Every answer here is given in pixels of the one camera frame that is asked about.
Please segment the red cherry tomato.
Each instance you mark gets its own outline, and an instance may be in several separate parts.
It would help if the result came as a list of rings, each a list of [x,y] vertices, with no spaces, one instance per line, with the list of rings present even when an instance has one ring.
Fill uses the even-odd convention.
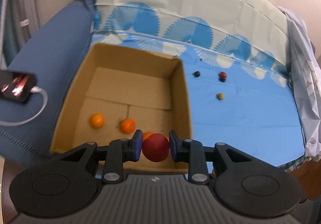
[[[142,146],[143,155],[152,162],[162,162],[170,153],[170,144],[166,136],[160,133],[149,135]]]

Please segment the orange tangerine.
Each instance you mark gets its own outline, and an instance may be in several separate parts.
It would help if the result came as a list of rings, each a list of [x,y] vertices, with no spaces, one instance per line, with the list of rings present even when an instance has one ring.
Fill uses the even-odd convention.
[[[101,113],[95,113],[90,117],[89,123],[92,128],[102,128],[105,124],[105,117]]]
[[[119,124],[119,130],[124,134],[130,134],[135,130],[135,121],[130,118],[122,120]]]
[[[142,136],[142,141],[144,141],[145,139],[147,139],[150,135],[152,135],[153,132],[151,131],[147,131],[145,133],[143,133],[143,136]]]

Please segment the yellow round fruit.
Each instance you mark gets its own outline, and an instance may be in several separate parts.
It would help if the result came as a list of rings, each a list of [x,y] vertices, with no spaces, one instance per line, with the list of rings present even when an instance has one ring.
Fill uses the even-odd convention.
[[[224,96],[223,93],[218,93],[218,94],[216,95],[216,97],[217,97],[218,100],[223,100],[223,99],[225,98],[225,96]]]

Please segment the brown cardboard box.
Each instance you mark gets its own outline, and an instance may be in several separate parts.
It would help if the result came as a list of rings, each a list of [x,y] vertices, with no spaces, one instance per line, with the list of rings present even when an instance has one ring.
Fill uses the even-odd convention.
[[[102,128],[90,117],[101,113]],[[64,153],[88,141],[100,146],[131,138],[119,130],[130,118],[143,132],[168,136],[174,130],[192,138],[190,105],[183,62],[175,56],[97,43],[82,62],[67,93],[50,151]]]

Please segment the black smartphone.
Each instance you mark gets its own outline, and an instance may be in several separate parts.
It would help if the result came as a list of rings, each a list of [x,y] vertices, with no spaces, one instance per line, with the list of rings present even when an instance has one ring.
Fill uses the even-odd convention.
[[[34,74],[25,72],[1,70],[1,99],[23,103],[35,87],[37,78]]]

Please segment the red tomato with stem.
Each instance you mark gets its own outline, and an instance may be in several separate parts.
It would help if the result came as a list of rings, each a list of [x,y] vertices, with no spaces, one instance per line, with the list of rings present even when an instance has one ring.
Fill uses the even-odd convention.
[[[226,77],[227,77],[227,74],[222,71],[222,72],[220,72],[219,77],[220,77],[220,78],[226,78]]]

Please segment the white grey crumpled cloth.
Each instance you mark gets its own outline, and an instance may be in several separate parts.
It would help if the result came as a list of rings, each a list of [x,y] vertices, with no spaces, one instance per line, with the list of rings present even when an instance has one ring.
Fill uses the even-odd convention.
[[[320,161],[320,66],[314,56],[307,27],[294,12],[279,7],[286,16],[290,41],[290,74],[294,99],[303,129],[305,156]]]

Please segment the blue sofa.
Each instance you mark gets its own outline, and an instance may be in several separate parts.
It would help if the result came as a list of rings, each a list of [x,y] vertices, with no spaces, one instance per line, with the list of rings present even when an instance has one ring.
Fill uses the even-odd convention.
[[[9,70],[35,74],[48,103],[37,118],[1,127],[1,156],[29,168],[50,158],[57,119],[69,87],[88,53],[96,0],[75,0],[44,24],[23,46]]]

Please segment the blue white patterned cloth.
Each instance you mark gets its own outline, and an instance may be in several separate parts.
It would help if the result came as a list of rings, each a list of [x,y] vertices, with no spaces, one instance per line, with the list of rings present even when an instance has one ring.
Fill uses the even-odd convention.
[[[274,166],[307,162],[285,15],[267,0],[89,0],[93,43],[182,60],[193,136]]]

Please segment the grey curtain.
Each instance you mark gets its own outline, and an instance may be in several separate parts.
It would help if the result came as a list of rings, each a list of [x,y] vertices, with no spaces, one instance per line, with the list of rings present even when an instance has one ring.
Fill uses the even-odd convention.
[[[37,0],[1,0],[1,69],[40,28]]]

